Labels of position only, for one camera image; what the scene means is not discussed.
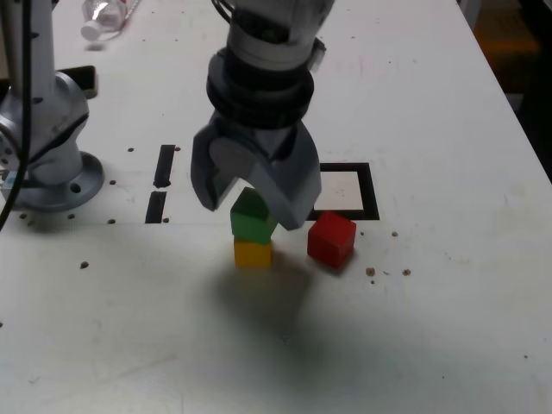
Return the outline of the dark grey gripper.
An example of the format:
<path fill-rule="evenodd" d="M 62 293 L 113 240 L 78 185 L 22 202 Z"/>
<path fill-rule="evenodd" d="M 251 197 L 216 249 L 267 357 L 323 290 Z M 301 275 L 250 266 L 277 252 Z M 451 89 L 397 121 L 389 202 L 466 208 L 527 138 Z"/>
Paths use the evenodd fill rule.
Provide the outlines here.
<path fill-rule="evenodd" d="M 260 194 L 282 227 L 302 227 L 321 192 L 317 149 L 303 122 L 255 129 L 215 111 L 193 138 L 193 190 L 215 211 L 237 178 Z"/>

